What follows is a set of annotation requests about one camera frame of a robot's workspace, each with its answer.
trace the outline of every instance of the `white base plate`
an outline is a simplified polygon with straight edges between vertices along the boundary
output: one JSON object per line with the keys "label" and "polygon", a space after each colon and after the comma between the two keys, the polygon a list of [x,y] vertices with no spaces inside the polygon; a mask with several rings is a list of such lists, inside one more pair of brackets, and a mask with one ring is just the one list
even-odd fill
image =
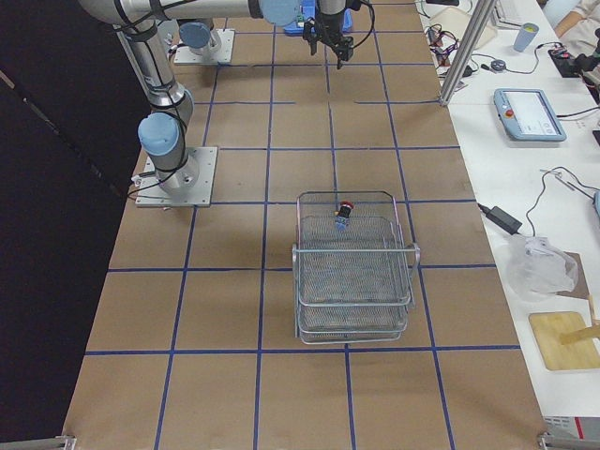
{"label": "white base plate", "polygon": [[[175,206],[210,206],[213,193],[213,181],[215,180],[215,168],[217,166],[216,147],[190,147],[189,157],[198,161],[200,171],[198,181],[177,197],[172,197],[160,186],[150,187],[139,192],[135,204],[139,207],[175,207]],[[144,167],[145,172],[153,172],[154,164],[148,158]],[[148,176],[142,180],[140,188],[144,189],[157,182],[155,176]]]}
{"label": "white base plate", "polygon": [[188,47],[180,47],[175,54],[174,63],[180,65],[216,66],[218,64],[230,64],[233,54],[233,37],[235,30],[217,30],[221,38],[221,48],[214,53],[200,56],[192,53]]}

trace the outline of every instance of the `white desk surface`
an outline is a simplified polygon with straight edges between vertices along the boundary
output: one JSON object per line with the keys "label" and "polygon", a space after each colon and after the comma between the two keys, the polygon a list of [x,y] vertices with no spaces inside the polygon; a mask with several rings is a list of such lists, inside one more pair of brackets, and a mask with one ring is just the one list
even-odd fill
{"label": "white desk surface", "polygon": [[[532,44],[523,53],[515,52],[512,44],[517,31],[498,30],[497,37],[475,52],[503,59],[513,70],[527,71],[535,63],[535,47],[558,39],[535,0],[518,0],[518,3],[522,17],[540,27]],[[423,6],[429,15],[443,8]],[[460,7],[466,10],[469,0],[461,0]],[[429,25],[428,19],[422,19],[424,26]],[[467,86],[454,94],[448,106],[475,198],[489,207],[498,205],[518,218],[523,222],[520,231],[526,235],[531,235],[532,231],[525,213],[542,187],[540,169],[564,166],[583,183],[600,186],[600,146],[592,135],[593,129],[600,129],[599,111],[563,120],[567,140],[554,144],[512,142],[498,120],[492,95],[500,87],[543,89],[556,114],[574,113],[595,106],[580,79],[560,76],[548,56],[549,48],[537,51],[540,63],[532,75],[491,73],[480,69],[463,79]],[[489,58],[480,56],[474,59],[479,64],[490,62]],[[547,237],[550,244],[563,251],[580,254],[590,293],[596,297],[596,310],[600,311],[600,277],[597,276],[600,273],[600,219],[589,199],[569,190],[551,175],[546,180],[547,191],[531,213],[537,235]],[[534,292],[527,298],[517,294],[506,273],[511,257],[508,251],[510,236],[488,220],[484,223],[542,414],[600,417],[600,369],[547,370],[528,321],[533,312],[568,310],[579,312],[590,324],[587,302]]]}

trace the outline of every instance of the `metal wire basket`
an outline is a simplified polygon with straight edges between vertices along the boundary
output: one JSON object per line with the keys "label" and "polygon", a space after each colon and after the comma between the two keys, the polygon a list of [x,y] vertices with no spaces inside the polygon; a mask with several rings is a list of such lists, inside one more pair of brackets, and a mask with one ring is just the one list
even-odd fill
{"label": "metal wire basket", "polygon": [[419,248],[404,246],[394,198],[382,191],[306,192],[297,215],[296,335],[306,343],[399,338],[414,307]]}

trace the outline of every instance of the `dark background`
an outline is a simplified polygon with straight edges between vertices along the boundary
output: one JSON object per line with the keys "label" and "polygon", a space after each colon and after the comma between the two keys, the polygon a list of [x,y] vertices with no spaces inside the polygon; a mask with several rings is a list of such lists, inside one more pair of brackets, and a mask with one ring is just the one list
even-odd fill
{"label": "dark background", "polygon": [[0,70],[62,135],[0,80],[1,443],[62,432],[125,205],[106,180],[127,191],[149,108],[76,0],[0,11]]}

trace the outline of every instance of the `clear plastic bag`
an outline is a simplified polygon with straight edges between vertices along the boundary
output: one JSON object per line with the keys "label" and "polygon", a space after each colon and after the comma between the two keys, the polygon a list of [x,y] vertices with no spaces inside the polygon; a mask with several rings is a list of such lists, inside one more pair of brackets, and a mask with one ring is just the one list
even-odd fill
{"label": "clear plastic bag", "polygon": [[511,238],[509,281],[513,288],[536,293],[571,292],[578,284],[578,264],[550,245],[546,237]]}

